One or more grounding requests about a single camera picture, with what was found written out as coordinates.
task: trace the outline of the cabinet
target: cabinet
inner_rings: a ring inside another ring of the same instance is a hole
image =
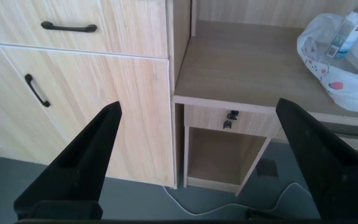
[[[358,113],[333,102],[296,52],[318,14],[354,0],[193,0],[192,31],[173,100],[184,105],[184,185],[239,194],[270,141],[286,139],[280,98],[299,104],[358,150]],[[231,128],[226,115],[238,111]]]
[[[173,182],[168,62],[56,50],[1,47],[20,76],[31,74],[51,106],[45,108],[70,142],[107,104],[122,118],[109,177]]]
[[[96,25],[94,32],[47,30]],[[163,0],[0,0],[0,43],[167,58]]]
[[[48,164],[118,100],[106,176],[176,187],[183,111],[172,96],[189,35],[190,0],[0,0],[0,156]]]
[[[0,156],[48,164],[65,146],[59,130],[0,51]]]

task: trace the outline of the white cable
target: white cable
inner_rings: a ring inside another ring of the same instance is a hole
[[[166,189],[164,186],[162,186],[162,188],[164,188],[164,191],[167,193],[167,195],[168,195],[184,212],[186,212],[186,213],[189,214],[189,215],[200,216],[200,215],[206,215],[206,214],[209,214],[209,213],[218,211],[218,210],[220,210],[220,209],[222,209],[222,208],[226,208],[226,207],[231,206],[231,205],[238,206],[238,207],[242,207],[242,208],[250,208],[250,209],[253,209],[253,210],[259,210],[259,211],[261,211],[261,212],[272,212],[272,211],[274,211],[274,210],[277,208],[277,206],[278,206],[278,204],[279,204],[281,198],[283,197],[284,193],[285,193],[292,185],[297,185],[297,186],[299,186],[303,191],[305,191],[305,192],[311,197],[311,194],[310,194],[306,189],[304,189],[300,184],[294,182],[294,183],[289,184],[289,185],[283,190],[283,192],[282,192],[282,193],[280,194],[280,196],[278,197],[278,199],[277,199],[277,201],[276,201],[276,204],[275,204],[274,207],[271,208],[271,209],[259,210],[259,209],[257,209],[257,208],[252,208],[252,207],[247,206],[247,205],[241,205],[241,204],[238,204],[238,203],[229,203],[229,204],[227,204],[227,205],[223,205],[223,206],[220,206],[220,207],[218,207],[218,208],[212,209],[212,210],[210,210],[210,211],[201,212],[201,213],[193,213],[193,212],[190,212],[189,210],[185,209],[185,208],[167,191],[167,189]]]

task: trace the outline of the black drawer handle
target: black drawer handle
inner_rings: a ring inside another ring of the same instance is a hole
[[[42,28],[50,30],[66,30],[66,31],[75,31],[75,32],[95,32],[98,27],[96,25],[88,25],[86,27],[59,27],[54,26],[53,23],[44,21],[41,23]]]
[[[44,105],[45,107],[49,107],[50,103],[45,100],[42,101],[41,97],[38,95],[38,93],[35,91],[34,87],[31,85],[31,81],[33,80],[32,75],[30,74],[26,74],[24,76],[25,82],[28,84],[28,86],[30,87],[31,91],[35,94],[35,96],[37,97],[37,99],[41,102],[42,105]]]

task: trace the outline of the plastic bottle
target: plastic bottle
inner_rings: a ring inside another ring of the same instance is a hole
[[[327,58],[344,58],[358,38],[358,5],[349,12],[328,45]]]

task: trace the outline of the white plastic bag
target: white plastic bag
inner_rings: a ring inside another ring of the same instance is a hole
[[[349,111],[358,112],[358,74],[317,61],[319,48],[316,42],[328,44],[332,33],[329,34],[327,30],[336,30],[342,20],[342,16],[335,14],[317,16],[298,37],[296,45],[306,67],[320,80],[335,103]],[[347,59],[358,69],[358,40]]]

